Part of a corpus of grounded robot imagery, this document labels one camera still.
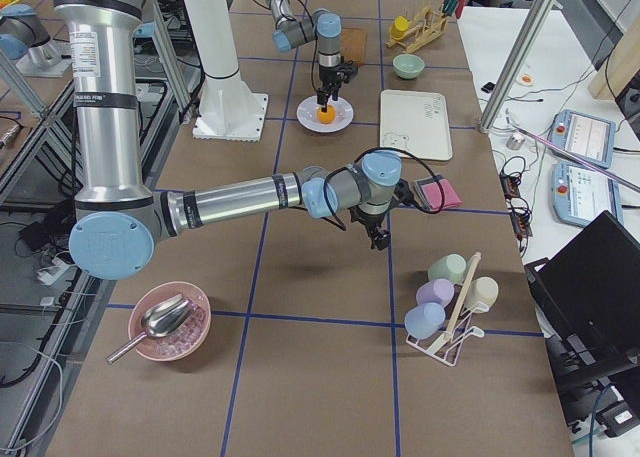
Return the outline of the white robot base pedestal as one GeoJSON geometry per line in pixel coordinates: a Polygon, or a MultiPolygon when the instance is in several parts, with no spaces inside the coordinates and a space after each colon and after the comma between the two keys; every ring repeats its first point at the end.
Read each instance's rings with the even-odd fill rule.
{"type": "Polygon", "coordinates": [[[184,0],[203,68],[193,136],[255,142],[261,138],[266,94],[243,81],[226,0],[184,0]]]}

